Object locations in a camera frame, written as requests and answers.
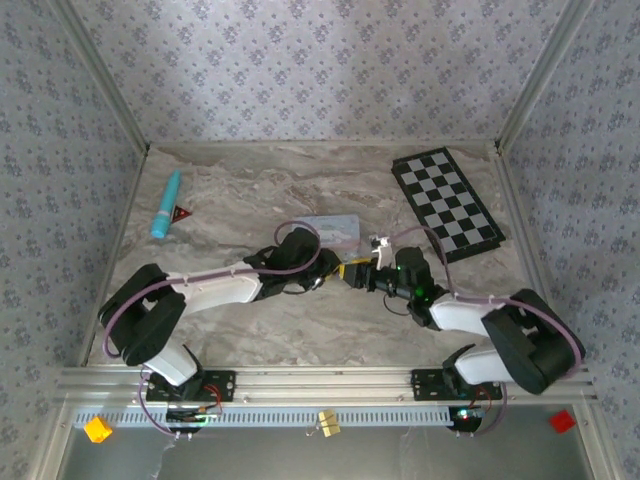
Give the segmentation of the light blue cartoon tin box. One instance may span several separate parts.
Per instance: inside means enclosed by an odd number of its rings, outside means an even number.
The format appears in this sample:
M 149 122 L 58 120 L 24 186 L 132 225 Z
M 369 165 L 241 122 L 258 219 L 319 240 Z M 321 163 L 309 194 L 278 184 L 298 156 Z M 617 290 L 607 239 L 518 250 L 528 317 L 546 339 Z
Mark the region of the light blue cartoon tin box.
M 297 217 L 296 221 L 311 226 L 323 248 L 347 253 L 360 246 L 360 222 L 355 214 Z

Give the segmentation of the black grey chessboard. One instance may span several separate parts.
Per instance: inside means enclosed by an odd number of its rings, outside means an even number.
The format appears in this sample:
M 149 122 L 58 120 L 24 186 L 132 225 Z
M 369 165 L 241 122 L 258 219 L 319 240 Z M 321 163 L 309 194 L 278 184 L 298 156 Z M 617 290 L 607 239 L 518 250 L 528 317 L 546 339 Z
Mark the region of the black grey chessboard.
M 396 159 L 391 173 L 449 263 L 495 250 L 506 237 L 447 148 Z

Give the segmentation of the turquoise plastic bottle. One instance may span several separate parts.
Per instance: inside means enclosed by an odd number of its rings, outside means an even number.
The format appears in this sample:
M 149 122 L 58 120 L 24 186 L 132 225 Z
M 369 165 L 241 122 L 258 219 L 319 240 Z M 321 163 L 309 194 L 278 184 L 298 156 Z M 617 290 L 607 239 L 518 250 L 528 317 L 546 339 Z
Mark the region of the turquoise plastic bottle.
M 164 238 L 170 228 L 173 218 L 173 210 L 181 184 L 181 171 L 174 170 L 165 185 L 158 211 L 151 223 L 150 233 L 155 239 Z

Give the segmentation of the controller circuit board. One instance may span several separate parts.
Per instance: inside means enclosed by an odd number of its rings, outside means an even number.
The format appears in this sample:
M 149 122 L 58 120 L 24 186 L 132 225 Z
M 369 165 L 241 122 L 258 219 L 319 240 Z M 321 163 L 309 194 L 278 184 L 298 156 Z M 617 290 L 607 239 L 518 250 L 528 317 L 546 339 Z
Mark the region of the controller circuit board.
M 474 435 L 480 428 L 485 417 L 485 411 L 481 407 L 450 407 L 449 416 L 452 424 L 448 429 L 461 435 Z
M 169 408 L 165 415 L 167 426 L 172 432 L 196 433 L 206 425 L 222 417 L 219 406 L 196 408 Z

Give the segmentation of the beige binder clip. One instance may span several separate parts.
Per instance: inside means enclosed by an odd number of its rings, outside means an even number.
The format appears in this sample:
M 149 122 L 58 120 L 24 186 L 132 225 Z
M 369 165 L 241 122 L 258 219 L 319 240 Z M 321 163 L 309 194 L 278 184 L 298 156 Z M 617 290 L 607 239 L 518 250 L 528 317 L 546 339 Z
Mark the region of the beige binder clip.
M 336 412 L 333 409 L 326 409 L 317 414 L 315 423 L 306 430 L 305 435 L 312 437 L 316 433 L 321 433 L 325 438 L 329 438 L 340 432 L 341 427 Z

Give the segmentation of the red toy brick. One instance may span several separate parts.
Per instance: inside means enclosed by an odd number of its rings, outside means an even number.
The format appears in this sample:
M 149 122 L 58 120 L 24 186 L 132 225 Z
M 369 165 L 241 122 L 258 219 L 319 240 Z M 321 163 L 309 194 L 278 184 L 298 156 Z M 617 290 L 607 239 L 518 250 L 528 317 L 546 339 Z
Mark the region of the red toy brick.
M 549 417 L 549 424 L 557 434 L 564 434 L 574 428 L 577 422 L 567 409 L 563 409 Z

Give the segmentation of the yellow toy brick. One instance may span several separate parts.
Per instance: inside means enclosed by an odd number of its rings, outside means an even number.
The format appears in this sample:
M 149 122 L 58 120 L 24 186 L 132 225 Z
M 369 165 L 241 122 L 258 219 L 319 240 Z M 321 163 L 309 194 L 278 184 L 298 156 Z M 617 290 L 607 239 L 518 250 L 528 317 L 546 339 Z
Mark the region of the yellow toy brick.
M 113 429 L 104 418 L 95 416 L 84 425 L 84 432 L 92 443 L 100 444 L 112 435 Z

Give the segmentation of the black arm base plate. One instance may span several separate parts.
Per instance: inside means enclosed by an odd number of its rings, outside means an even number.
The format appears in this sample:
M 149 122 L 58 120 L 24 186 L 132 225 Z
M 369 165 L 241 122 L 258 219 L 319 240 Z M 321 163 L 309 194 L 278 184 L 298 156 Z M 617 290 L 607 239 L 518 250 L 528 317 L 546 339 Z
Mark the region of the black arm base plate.
M 471 385 L 453 369 L 414 369 L 410 383 L 416 401 L 430 400 L 501 400 L 500 384 Z
M 171 385 L 158 373 L 150 376 L 146 400 L 151 402 L 231 402 L 236 386 L 232 370 L 202 370 L 180 386 Z

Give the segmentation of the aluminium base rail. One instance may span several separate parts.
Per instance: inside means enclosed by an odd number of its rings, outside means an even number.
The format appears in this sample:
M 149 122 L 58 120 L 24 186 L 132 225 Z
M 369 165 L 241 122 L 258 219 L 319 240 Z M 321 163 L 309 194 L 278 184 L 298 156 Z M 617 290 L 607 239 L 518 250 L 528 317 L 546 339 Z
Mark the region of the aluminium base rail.
M 402 366 L 229 366 L 236 372 L 233 406 L 405 406 L 415 404 L 410 383 L 414 369 Z M 66 368 L 53 398 L 71 405 L 136 403 L 140 373 L 116 365 Z M 433 404 L 464 404 L 430 400 Z

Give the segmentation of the aluminium side rail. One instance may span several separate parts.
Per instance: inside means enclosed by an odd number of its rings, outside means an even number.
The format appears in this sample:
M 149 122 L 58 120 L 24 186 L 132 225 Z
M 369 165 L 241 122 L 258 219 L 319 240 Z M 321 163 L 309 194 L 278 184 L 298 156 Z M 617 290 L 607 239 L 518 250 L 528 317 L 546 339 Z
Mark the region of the aluminium side rail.
M 96 300 L 90 311 L 87 326 L 84 329 L 79 353 L 74 362 L 75 367 L 85 367 L 87 365 L 87 362 L 92 350 L 93 340 L 95 338 L 96 331 L 101 326 L 99 321 L 99 316 L 98 316 L 99 310 L 107 295 L 107 290 L 110 285 L 115 264 L 117 262 L 118 252 L 121 246 L 122 239 L 124 237 L 124 233 L 129 220 L 132 205 L 134 203 L 136 192 L 139 186 L 140 178 L 144 169 L 145 162 L 148 157 L 149 149 L 150 149 L 149 144 L 145 144 L 143 146 L 142 153 L 139 157 L 139 161 L 137 163 L 136 169 L 134 170 L 134 174 L 127 191 L 126 201 L 123 205 L 123 210 L 117 217 L 117 220 L 118 220 L 117 230 L 116 230 L 116 233 L 114 234 L 114 237 L 112 238 L 112 242 L 110 243 L 109 257 L 106 263 L 106 270 L 104 272 L 104 275 L 102 276 L 101 283 L 97 291 Z
M 498 146 L 491 143 L 489 153 L 495 164 L 523 274 L 529 286 L 536 290 L 541 298 L 556 311 L 557 307 L 551 298 L 551 289 L 546 278 L 546 271 L 538 257 L 538 238 L 531 231 L 527 222 L 526 210 L 516 186 L 515 176 L 509 162 Z

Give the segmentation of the aluminium frame post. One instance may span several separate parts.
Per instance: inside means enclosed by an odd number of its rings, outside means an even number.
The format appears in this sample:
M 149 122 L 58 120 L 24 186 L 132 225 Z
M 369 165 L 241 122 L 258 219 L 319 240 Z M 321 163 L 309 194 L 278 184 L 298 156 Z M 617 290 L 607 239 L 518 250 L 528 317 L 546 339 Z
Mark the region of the aluminium frame post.
M 142 130 L 71 0 L 47 0 L 47 3 L 131 145 L 145 156 L 148 144 Z
M 512 147 L 595 3 L 596 0 L 566 1 L 496 138 L 496 150 L 500 155 L 504 155 Z

